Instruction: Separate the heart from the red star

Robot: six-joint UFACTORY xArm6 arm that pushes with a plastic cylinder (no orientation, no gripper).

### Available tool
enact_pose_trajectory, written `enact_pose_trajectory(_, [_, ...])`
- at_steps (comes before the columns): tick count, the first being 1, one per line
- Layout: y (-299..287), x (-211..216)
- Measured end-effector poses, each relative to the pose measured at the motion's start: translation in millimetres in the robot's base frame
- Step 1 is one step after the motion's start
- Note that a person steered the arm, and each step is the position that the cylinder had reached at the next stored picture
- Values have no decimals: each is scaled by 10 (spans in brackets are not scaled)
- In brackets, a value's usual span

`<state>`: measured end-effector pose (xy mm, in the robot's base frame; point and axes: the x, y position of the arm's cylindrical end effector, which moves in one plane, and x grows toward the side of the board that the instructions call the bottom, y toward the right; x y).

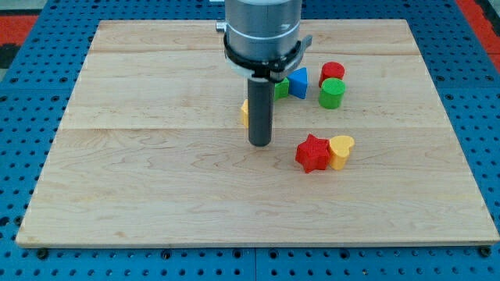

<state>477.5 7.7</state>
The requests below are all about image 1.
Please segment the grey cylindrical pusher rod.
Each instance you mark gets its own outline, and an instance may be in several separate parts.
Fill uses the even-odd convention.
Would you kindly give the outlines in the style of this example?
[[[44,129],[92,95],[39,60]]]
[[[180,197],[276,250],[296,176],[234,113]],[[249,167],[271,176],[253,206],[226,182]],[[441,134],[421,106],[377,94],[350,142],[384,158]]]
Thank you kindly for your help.
[[[256,147],[272,138],[274,84],[248,80],[248,140]]]

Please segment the black clamp ring mount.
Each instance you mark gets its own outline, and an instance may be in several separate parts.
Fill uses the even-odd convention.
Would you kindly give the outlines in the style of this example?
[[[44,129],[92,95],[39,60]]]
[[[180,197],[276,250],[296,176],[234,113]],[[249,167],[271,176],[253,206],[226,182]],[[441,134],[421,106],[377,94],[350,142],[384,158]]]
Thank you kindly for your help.
[[[307,35],[301,41],[297,41],[286,55],[274,60],[255,61],[237,54],[227,42],[227,35],[223,36],[227,64],[236,74],[255,82],[281,82],[300,65],[312,41],[313,36]]]

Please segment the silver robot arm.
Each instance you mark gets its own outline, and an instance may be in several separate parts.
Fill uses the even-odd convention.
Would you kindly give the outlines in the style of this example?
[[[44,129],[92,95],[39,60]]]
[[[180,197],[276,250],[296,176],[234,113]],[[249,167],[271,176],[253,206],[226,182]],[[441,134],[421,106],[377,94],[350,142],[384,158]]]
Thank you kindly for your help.
[[[272,139],[275,85],[301,63],[313,37],[299,37],[301,0],[226,0],[223,33],[227,64],[247,80],[248,140]]]

